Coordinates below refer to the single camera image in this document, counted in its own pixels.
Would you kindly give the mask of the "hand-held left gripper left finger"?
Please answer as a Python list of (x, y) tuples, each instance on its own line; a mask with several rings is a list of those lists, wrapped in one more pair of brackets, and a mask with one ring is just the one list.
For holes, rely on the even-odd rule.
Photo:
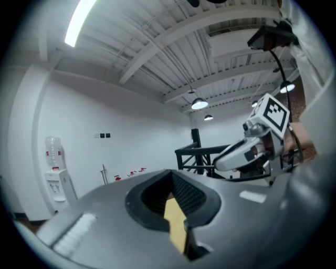
[(153, 173), (98, 187), (47, 221), (37, 234), (15, 223), (29, 249), (51, 269), (182, 269), (189, 265), (167, 232), (129, 216), (125, 197)]

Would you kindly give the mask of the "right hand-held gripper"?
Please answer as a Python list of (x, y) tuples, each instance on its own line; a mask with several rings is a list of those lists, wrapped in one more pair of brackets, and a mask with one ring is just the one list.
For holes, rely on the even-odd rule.
[(283, 169), (280, 157), (289, 116), (289, 110), (280, 101), (265, 94), (243, 123), (244, 138), (213, 160), (215, 169), (229, 171), (242, 167), (244, 182), (264, 180), (273, 184)]

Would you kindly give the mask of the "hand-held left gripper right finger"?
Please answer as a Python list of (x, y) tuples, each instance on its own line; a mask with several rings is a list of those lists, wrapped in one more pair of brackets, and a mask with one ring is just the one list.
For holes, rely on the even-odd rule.
[[(258, 194), (253, 185), (196, 181), (221, 198), (203, 226), (188, 226), (185, 263), (172, 269), (329, 269), (331, 159), (318, 157)], [(262, 202), (251, 198), (257, 195)]]

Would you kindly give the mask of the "person's right forearm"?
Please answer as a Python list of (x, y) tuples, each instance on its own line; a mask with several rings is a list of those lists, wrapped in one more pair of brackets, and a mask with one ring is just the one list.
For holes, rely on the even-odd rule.
[[(308, 133), (303, 127), (301, 122), (291, 122), (290, 124), (291, 129), (293, 130), (294, 134), (297, 136), (300, 145), (303, 150), (303, 158), (304, 161), (313, 160), (316, 156), (316, 150), (310, 138), (308, 137)], [(283, 152), (288, 153), (290, 150), (295, 150), (298, 148), (294, 137), (292, 136), (289, 129), (286, 130), (284, 138), (283, 138)]]

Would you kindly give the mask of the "black metal railing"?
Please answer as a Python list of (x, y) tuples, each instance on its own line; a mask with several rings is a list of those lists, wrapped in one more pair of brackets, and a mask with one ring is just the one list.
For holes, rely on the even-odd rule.
[(191, 137), (191, 144), (175, 150), (177, 169), (215, 179), (233, 179), (232, 175), (229, 175), (228, 178), (220, 175), (213, 165), (214, 156), (225, 150), (228, 145), (201, 147), (198, 129), (191, 130)]

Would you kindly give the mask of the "white water dispenser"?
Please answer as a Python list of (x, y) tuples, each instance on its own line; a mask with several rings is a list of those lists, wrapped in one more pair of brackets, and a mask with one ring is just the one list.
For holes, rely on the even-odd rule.
[(44, 178), (51, 203), (56, 212), (73, 204), (77, 195), (67, 169), (49, 170), (45, 172)]

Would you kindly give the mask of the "round light wooden side table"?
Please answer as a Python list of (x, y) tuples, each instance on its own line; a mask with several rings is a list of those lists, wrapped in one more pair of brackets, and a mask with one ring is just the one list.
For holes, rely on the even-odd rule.
[(184, 221), (186, 217), (174, 198), (168, 199), (165, 206), (164, 218), (170, 225), (170, 240), (178, 251), (183, 254), (186, 242)]

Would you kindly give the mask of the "clear dispenser water bottle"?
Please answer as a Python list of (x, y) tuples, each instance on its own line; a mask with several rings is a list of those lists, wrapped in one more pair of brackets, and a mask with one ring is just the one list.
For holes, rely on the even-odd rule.
[(61, 139), (49, 136), (45, 139), (46, 160), (52, 170), (63, 170), (66, 168), (61, 146)]

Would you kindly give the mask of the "person's white shirt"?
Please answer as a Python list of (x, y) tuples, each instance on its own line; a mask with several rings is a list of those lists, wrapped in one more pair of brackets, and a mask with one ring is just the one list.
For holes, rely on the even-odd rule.
[(295, 0), (276, 0), (299, 45), (290, 45), (302, 80), (306, 109), (299, 121), (317, 156), (336, 154), (336, 60), (325, 38)]

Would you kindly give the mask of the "fluorescent ceiling tube light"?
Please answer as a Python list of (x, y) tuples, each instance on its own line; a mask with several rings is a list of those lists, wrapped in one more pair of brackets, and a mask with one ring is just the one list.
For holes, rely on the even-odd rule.
[(75, 47), (85, 20), (96, 2), (97, 0), (79, 0), (67, 28), (65, 44)]

